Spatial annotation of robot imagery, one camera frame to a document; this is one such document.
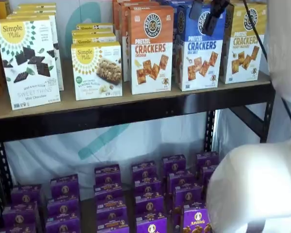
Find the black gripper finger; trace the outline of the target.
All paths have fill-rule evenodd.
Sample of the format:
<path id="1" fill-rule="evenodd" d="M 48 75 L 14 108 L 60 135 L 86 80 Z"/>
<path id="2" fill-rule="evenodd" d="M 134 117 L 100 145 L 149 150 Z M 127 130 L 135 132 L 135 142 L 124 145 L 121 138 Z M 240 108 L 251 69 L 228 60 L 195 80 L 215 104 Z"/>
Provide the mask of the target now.
<path id="1" fill-rule="evenodd" d="M 226 7 L 229 5 L 229 0 L 212 0 L 210 3 L 210 13 L 207 15 L 203 28 L 202 34 L 212 36 L 213 31 L 216 27 L 217 21 L 221 14 L 224 12 Z"/>
<path id="2" fill-rule="evenodd" d="M 193 1 L 189 13 L 190 19 L 199 19 L 202 9 L 203 9 L 204 2 L 203 1 Z"/>

